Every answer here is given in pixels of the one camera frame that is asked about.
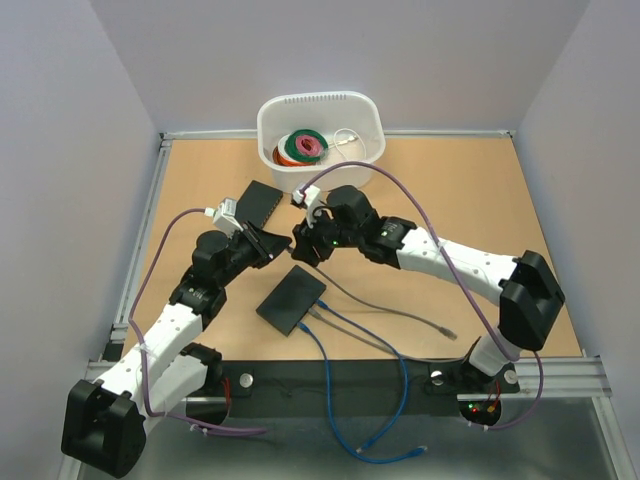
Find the black network switch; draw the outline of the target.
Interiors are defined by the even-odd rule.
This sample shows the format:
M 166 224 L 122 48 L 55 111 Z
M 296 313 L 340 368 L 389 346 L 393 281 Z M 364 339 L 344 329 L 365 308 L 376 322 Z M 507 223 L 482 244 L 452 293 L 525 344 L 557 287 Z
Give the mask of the black network switch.
M 322 281 L 294 266 L 256 308 L 256 313 L 280 334 L 289 336 L 325 291 Z
M 281 190 L 252 180 L 237 201 L 235 218 L 239 224 L 263 229 L 282 198 Z

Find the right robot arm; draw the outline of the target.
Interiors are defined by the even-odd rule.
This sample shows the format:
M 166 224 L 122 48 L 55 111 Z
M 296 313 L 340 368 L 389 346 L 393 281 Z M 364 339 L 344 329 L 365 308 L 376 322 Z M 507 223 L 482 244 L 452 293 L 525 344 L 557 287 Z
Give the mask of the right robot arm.
M 497 324 L 486 327 L 460 366 L 461 381 L 472 390 L 491 384 L 522 352 L 539 352 L 564 306 L 551 267 L 535 251 L 499 255 L 440 238 L 409 220 L 379 215 L 351 185 L 328 195 L 299 188 L 292 203 L 306 212 L 293 229 L 294 259 L 317 266 L 337 248 L 354 248 L 373 263 L 451 282 L 469 301 L 481 296 L 498 307 Z

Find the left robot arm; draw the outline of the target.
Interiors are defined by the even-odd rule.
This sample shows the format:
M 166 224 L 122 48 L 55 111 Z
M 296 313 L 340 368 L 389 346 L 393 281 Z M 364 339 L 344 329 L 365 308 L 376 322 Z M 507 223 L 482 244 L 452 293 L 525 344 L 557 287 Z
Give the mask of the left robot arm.
M 226 286 L 271 263 L 290 242 L 249 223 L 201 234 L 191 266 L 149 330 L 137 332 L 136 345 L 96 380 L 70 390 L 62 453 L 115 478 L 128 474 L 153 428 L 183 398 L 221 386 L 220 354 L 195 340 L 222 309 Z

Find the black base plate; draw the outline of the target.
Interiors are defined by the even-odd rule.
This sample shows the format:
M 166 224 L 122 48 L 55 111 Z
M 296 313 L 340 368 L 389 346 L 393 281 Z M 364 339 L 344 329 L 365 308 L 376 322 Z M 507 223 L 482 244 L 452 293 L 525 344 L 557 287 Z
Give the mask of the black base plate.
M 507 380 L 509 364 L 489 381 L 465 375 L 462 362 L 406 363 L 397 360 L 331 360 L 331 388 L 326 388 L 323 360 L 230 361 L 209 374 L 205 385 L 181 405 L 186 415 L 220 424 L 233 419 L 324 417 L 327 396 L 337 417 L 391 417 L 403 397 L 405 415 L 457 416 L 465 396 L 480 401 L 490 394 L 520 391 Z

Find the white plastic bin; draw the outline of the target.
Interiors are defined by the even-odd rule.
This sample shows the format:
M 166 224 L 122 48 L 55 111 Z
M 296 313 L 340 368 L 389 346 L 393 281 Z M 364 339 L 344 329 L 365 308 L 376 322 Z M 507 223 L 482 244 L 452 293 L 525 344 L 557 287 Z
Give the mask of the white plastic bin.
M 309 165 L 280 165 L 274 152 L 285 151 L 286 139 L 298 130 L 311 130 L 328 149 Z M 257 114 L 258 153 L 276 187 L 291 193 L 327 168 L 345 161 L 376 163 L 386 148 L 378 108 L 373 100 L 354 91 L 316 92 L 275 97 Z

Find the aluminium table frame rail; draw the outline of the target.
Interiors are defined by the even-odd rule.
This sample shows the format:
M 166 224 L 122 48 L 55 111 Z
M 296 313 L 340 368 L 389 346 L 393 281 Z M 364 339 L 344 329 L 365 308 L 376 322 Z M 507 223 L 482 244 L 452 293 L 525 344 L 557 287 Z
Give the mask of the aluminium table frame rail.
M 134 342 L 128 319 L 148 327 L 159 316 L 197 235 L 211 226 L 202 208 L 241 195 L 252 180 L 270 179 L 252 131 L 163 138 L 114 321 L 118 343 L 130 347 Z M 365 191 L 383 214 L 417 220 L 425 210 L 447 239 L 494 253 L 547 252 L 514 144 L 505 133 L 391 133 Z M 255 313 L 291 265 L 281 256 L 234 281 L 202 342 L 231 360 L 317 359 L 320 352 L 305 334 L 284 337 Z M 456 357 L 482 334 L 480 320 L 448 283 L 372 264 L 352 250 L 336 252 L 323 270 L 335 280 L 327 303 L 403 352 Z M 542 366 L 528 358 L 517 364 L 523 397 L 537 388 L 546 398 L 610 395 L 602 362 L 581 350 L 567 313 L 560 315 L 541 356 Z

